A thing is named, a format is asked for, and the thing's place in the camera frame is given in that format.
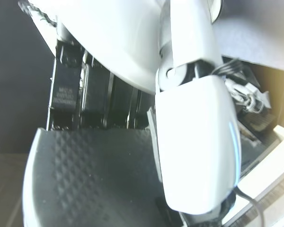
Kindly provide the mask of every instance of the white plastic casing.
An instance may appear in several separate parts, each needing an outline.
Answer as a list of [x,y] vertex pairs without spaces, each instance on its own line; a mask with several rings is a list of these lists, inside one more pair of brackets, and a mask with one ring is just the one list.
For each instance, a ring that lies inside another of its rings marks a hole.
[[241,145],[230,94],[217,76],[156,94],[167,204],[188,214],[220,205],[240,178]]

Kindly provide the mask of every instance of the diamond pattern texture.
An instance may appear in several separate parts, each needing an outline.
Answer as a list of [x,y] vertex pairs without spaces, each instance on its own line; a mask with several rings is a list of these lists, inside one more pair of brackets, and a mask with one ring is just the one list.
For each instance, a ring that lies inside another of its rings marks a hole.
[[26,169],[33,197],[23,199],[33,209],[24,208],[25,217],[33,212],[42,227],[164,226],[149,131],[40,131]]

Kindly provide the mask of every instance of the blue stripe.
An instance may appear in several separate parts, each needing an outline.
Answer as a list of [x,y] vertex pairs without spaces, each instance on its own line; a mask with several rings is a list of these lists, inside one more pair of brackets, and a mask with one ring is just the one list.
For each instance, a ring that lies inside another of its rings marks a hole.
[[234,129],[232,122],[229,122],[229,128],[231,129],[231,137],[232,137],[232,142],[233,142],[233,146],[234,146],[234,150],[235,150],[235,158],[236,158],[236,182],[235,182],[235,186],[237,186],[237,184],[239,183],[239,180],[240,180],[240,169],[241,169],[239,145],[238,145],[237,136],[236,136],[235,129]]

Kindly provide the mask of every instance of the dark wall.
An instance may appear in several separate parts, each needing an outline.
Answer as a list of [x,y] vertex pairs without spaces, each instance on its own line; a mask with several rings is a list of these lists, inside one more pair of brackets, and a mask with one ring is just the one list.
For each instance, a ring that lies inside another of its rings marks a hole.
[[53,55],[17,0],[0,1],[0,153],[27,153],[44,127]]

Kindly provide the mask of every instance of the blue light strip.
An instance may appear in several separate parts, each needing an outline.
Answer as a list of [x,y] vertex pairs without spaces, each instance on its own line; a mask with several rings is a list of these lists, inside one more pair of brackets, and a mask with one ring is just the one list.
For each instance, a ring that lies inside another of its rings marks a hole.
[[229,128],[231,129],[231,137],[232,137],[233,146],[234,146],[234,149],[235,149],[235,158],[236,158],[236,182],[235,182],[235,186],[237,186],[238,183],[239,183],[239,180],[240,180],[241,160],[240,160],[237,136],[236,136],[235,129],[233,127],[232,122],[229,122]]

